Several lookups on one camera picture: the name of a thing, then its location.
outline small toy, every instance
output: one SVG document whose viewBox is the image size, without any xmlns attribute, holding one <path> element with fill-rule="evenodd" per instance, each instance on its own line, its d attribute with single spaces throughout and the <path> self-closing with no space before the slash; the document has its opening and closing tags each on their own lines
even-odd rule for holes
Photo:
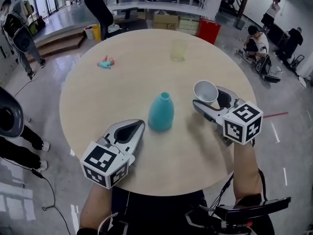
<svg viewBox="0 0 313 235">
<path fill-rule="evenodd" d="M 102 62 L 97 63 L 97 65 L 101 68 L 105 68 L 105 69 L 111 69 L 111 65 L 113 65 L 115 63 L 114 59 L 110 59 L 108 60 L 108 55 L 106 55 L 106 57 L 103 59 Z"/>
</svg>

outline white shelf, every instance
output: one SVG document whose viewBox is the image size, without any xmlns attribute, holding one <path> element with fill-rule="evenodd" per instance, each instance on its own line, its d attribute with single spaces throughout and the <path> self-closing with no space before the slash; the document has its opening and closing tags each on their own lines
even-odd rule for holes
<svg viewBox="0 0 313 235">
<path fill-rule="evenodd" d="M 110 11 L 137 7 L 139 9 L 173 10 L 199 16 L 206 16 L 207 14 L 206 10 L 197 6 L 170 2 L 122 2 L 109 4 L 107 7 Z"/>
</svg>

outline teal vase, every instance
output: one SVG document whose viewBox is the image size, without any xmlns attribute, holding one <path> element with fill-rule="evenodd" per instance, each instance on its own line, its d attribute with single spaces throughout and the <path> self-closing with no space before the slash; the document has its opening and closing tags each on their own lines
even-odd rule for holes
<svg viewBox="0 0 313 235">
<path fill-rule="evenodd" d="M 174 119 L 174 105 L 168 93 L 163 92 L 152 103 L 149 110 L 148 124 L 155 131 L 171 128 Z"/>
</svg>

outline white paper cup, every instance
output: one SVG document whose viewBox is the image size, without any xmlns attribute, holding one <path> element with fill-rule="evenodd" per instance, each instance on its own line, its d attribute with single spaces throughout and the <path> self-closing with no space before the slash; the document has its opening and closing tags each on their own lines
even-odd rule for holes
<svg viewBox="0 0 313 235">
<path fill-rule="evenodd" d="M 211 105 L 219 96 L 216 86 L 209 81 L 199 81 L 194 85 L 194 93 L 197 100 Z"/>
</svg>

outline wooden tabletop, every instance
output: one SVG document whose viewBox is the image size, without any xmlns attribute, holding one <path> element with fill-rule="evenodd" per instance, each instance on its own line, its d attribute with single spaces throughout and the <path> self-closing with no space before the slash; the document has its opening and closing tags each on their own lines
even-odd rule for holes
<svg viewBox="0 0 313 235">
<path fill-rule="evenodd" d="M 184 62 L 173 62 L 173 39 L 188 42 Z M 108 55 L 112 69 L 97 62 Z M 146 130 L 133 172 L 118 186 L 136 193 L 170 196 L 207 188 L 233 168 L 233 146 L 226 148 L 215 134 L 216 125 L 192 105 L 199 80 L 234 91 L 256 103 L 244 73 L 214 45 L 178 31 L 145 29 L 109 38 L 77 61 L 62 89 L 60 117 L 63 132 L 80 159 L 114 123 L 142 119 Z M 155 97 L 168 92 L 174 103 L 173 126 L 152 131 L 148 112 Z"/>
</svg>

